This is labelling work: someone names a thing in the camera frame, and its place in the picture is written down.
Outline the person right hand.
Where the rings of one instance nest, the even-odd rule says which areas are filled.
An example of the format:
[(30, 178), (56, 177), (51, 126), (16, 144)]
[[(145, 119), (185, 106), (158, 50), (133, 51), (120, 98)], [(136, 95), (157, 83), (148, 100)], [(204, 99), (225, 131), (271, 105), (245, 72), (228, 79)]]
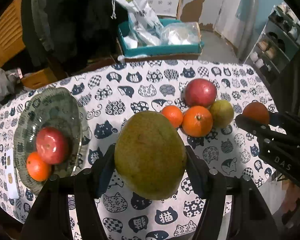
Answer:
[(285, 197), (280, 206), (282, 211), (282, 224), (291, 229), (294, 226), (300, 226), (300, 187), (292, 181), (285, 183)]

